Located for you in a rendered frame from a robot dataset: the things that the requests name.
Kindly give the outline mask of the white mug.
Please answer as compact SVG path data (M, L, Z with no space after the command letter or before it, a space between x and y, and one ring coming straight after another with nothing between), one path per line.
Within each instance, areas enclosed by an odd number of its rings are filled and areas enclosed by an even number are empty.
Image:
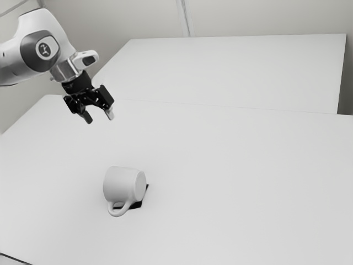
M143 200L146 188L147 179L144 171L118 166L109 167L103 183L109 214L113 217L124 215L132 204Z

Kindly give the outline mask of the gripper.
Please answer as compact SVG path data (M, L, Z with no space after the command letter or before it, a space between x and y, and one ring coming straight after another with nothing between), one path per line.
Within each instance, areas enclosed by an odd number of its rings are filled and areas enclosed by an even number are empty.
M113 113L115 100L104 85L100 85L98 88L92 86L92 79L87 71L82 71L78 77L71 81L61 83L61 86L66 93L63 100L71 113L78 114L87 124L91 124L93 119L86 111L82 101L74 94L87 94L89 105L102 109L109 120L115 118Z

